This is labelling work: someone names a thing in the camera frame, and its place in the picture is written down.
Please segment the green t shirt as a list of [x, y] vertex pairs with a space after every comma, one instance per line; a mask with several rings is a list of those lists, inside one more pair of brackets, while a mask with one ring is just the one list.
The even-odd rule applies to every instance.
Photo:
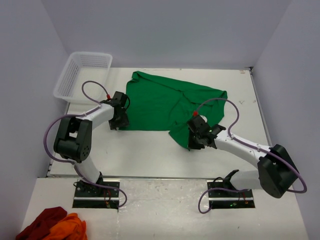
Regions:
[[127, 110], [129, 125], [125, 131], [167, 131], [181, 147], [188, 148], [187, 122], [194, 111], [218, 124], [225, 116], [228, 93], [187, 81], [133, 72], [126, 84], [130, 99]]

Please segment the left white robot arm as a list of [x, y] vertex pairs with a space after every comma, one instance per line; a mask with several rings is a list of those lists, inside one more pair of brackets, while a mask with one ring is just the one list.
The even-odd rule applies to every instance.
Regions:
[[130, 98], [123, 92], [115, 92], [112, 98], [103, 100], [97, 109], [81, 116], [65, 116], [60, 120], [53, 150], [63, 159], [71, 161], [75, 171], [87, 182], [86, 190], [97, 197], [103, 193], [102, 174], [94, 165], [90, 152], [93, 130], [108, 122], [111, 130], [129, 126], [127, 109]]

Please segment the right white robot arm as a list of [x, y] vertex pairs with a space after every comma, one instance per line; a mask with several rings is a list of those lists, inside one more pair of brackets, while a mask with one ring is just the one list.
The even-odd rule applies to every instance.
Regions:
[[282, 145], [267, 146], [245, 142], [237, 135], [230, 136], [227, 129], [219, 124], [210, 126], [200, 115], [188, 120], [187, 126], [190, 149], [218, 149], [254, 166], [255, 169], [250, 171], [233, 170], [223, 178], [223, 191], [227, 196], [233, 197], [242, 190], [262, 189], [279, 199], [290, 191], [298, 178], [297, 167]]

